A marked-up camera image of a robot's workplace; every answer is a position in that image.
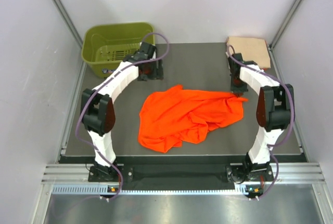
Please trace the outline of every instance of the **crumpled fabric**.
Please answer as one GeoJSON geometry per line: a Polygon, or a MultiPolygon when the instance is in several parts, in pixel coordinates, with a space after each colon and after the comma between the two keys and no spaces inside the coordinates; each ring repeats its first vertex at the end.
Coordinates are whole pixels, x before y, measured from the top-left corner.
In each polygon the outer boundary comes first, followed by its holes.
{"type": "Polygon", "coordinates": [[[148,96],[140,111],[139,143],[166,153],[182,141],[201,143],[207,133],[243,118],[246,98],[220,91],[184,90],[176,85],[148,96]]]}

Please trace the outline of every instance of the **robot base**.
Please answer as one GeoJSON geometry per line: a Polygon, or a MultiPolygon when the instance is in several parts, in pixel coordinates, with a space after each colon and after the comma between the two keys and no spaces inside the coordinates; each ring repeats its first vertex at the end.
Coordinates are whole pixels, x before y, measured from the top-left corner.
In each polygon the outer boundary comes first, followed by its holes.
{"type": "Polygon", "coordinates": [[[102,166],[94,162],[94,166],[91,166],[89,170],[88,181],[89,182],[119,181],[119,178],[117,172],[113,168],[102,166]]]}
{"type": "Polygon", "coordinates": [[[250,199],[255,199],[264,193],[263,182],[273,181],[273,171],[270,166],[266,170],[247,172],[243,165],[228,165],[226,166],[228,181],[236,184],[246,185],[245,196],[250,199]],[[258,184],[247,185],[247,182],[258,182],[258,184]]]}

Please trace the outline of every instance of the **sticker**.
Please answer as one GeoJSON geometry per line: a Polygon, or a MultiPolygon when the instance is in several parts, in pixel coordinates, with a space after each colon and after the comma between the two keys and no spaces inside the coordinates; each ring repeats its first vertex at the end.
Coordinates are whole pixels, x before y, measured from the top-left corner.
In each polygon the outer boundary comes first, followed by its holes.
{"type": "Polygon", "coordinates": [[[109,73],[109,74],[111,74],[112,72],[114,72],[115,70],[109,70],[109,69],[102,69],[102,73],[103,74],[107,74],[107,73],[109,73]]]}

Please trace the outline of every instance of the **gray table surface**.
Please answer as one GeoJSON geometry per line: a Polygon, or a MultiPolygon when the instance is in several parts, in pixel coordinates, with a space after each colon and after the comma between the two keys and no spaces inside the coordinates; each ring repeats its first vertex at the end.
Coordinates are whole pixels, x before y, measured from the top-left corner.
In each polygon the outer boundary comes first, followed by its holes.
{"type": "MultiPolygon", "coordinates": [[[[165,45],[158,45],[159,54],[162,54],[165,48],[165,45]]],[[[206,140],[200,144],[183,142],[181,148],[172,148],[168,153],[162,154],[142,147],[137,140],[139,112],[151,93],[165,91],[177,84],[183,85],[184,89],[230,91],[225,51],[225,43],[171,44],[163,64],[164,80],[134,81],[129,84],[114,103],[116,124],[112,129],[112,142],[116,155],[240,155],[248,152],[258,131],[255,118],[258,96],[251,89],[244,94],[244,97],[249,99],[244,103],[244,118],[229,127],[208,133],[206,140]]],[[[274,68],[269,69],[268,73],[275,75],[274,68]]],[[[91,69],[87,68],[82,90],[93,88],[102,81],[103,79],[96,77],[91,69]]],[[[78,141],[74,135],[80,104],[81,99],[76,108],[66,156],[94,155],[93,148],[78,141]]],[[[91,140],[83,126],[80,135],[85,140],[91,140]]],[[[274,149],[274,153],[300,154],[294,132],[285,145],[274,149]]]]}

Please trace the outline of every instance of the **metal floor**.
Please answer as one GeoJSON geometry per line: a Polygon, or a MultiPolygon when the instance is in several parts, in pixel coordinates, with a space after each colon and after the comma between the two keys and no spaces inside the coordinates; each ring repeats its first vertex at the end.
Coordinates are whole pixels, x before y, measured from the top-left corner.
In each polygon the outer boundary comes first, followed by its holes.
{"type": "Polygon", "coordinates": [[[86,195],[53,195],[45,224],[324,223],[311,185],[276,185],[259,202],[229,195],[124,195],[107,203],[86,195]]]}
{"type": "MultiPolygon", "coordinates": [[[[137,141],[139,112],[151,93],[167,90],[177,84],[182,84],[184,89],[230,90],[225,46],[225,43],[171,44],[169,55],[163,61],[164,80],[132,82],[114,103],[116,124],[112,130],[112,140],[116,155],[243,155],[248,152],[258,131],[255,118],[258,97],[252,90],[244,94],[244,97],[249,99],[244,103],[244,119],[209,133],[206,140],[200,144],[184,142],[181,148],[172,148],[167,154],[162,154],[142,147],[137,141]]],[[[165,47],[158,45],[159,54],[164,52],[165,47]]],[[[276,75],[274,69],[270,69],[268,73],[276,75]]],[[[90,68],[87,68],[82,90],[93,88],[102,81],[103,79],[97,78],[90,68]]],[[[74,135],[80,104],[79,99],[66,156],[94,155],[93,148],[78,141],[74,135]]],[[[90,140],[83,127],[80,135],[85,140],[90,140]]],[[[300,154],[294,132],[285,145],[274,149],[274,153],[300,154]]]]}

